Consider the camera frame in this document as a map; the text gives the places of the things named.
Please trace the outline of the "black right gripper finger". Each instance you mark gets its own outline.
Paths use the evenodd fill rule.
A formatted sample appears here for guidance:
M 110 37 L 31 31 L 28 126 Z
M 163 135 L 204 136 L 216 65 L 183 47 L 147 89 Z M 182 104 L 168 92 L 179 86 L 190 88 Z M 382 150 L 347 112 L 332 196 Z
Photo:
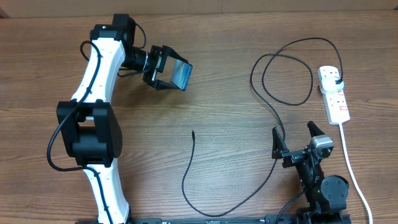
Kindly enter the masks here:
M 272 145 L 272 158 L 281 159 L 283 154 L 287 153 L 289 150 L 285 144 L 283 137 L 278 132 L 277 128 L 272 129 L 273 145 Z
M 325 134 L 313 121 L 309 121 L 307 123 L 307 127 L 308 130 L 310 131 L 310 135 L 312 138 L 315 136 L 321 136 Z

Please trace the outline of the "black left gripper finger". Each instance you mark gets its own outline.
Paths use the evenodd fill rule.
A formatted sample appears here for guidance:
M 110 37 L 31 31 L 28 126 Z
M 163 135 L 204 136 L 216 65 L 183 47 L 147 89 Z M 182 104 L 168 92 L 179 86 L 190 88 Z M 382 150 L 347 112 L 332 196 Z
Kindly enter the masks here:
M 156 80 L 154 82 L 154 88 L 156 90 L 166 90 L 166 89 L 176 89 L 179 90 L 179 87 L 174 85 L 173 83 L 167 83 L 162 80 Z
M 188 60 L 181 57 L 173 48 L 163 45 L 162 46 L 162 62 L 165 63 L 168 57 L 174 58 L 176 60 L 180 60 L 184 63 L 188 63 Z

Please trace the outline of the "black samsung smartphone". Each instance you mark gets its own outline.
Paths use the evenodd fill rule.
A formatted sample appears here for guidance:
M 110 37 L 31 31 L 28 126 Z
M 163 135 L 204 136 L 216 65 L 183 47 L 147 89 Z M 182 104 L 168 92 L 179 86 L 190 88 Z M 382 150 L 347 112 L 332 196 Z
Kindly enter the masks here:
M 180 90 L 185 91 L 192 73 L 193 66 L 181 60 L 176 60 L 172 71 L 171 82 Z

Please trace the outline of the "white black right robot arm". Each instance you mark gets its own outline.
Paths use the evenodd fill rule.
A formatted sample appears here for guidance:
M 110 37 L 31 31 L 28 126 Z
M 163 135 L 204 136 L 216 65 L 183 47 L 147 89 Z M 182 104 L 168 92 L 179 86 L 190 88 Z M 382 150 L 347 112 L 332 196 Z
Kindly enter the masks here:
M 281 159 L 282 167 L 294 167 L 298 173 L 302 192 L 287 202 L 277 215 L 266 215 L 266 223 L 351 223 L 344 215 L 349 192 L 348 181 L 340 175 L 324 176 L 321 161 L 330 156 L 334 142 L 313 121 L 307 123 L 311 140 L 303 149 L 290 151 L 277 128 L 272 129 L 272 158 Z M 286 215 L 286 209 L 301 196 L 307 206 Z

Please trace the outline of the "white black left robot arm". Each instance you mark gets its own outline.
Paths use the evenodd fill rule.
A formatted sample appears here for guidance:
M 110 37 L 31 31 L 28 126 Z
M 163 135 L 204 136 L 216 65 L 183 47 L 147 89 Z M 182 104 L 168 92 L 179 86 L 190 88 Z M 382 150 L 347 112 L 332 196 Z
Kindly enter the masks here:
M 98 207 L 95 223 L 133 223 L 118 171 L 123 134 L 111 107 L 119 71 L 142 74 L 156 90 L 186 90 L 193 67 L 173 48 L 152 46 L 150 51 L 134 46 L 137 23 L 128 14 L 115 14 L 111 24 L 97 24 L 87 44 L 91 54 L 80 86 L 70 101 L 57 105 L 58 127 L 47 146 L 47 160 L 58 134 L 67 154 L 76 160 L 75 170 L 87 175 Z

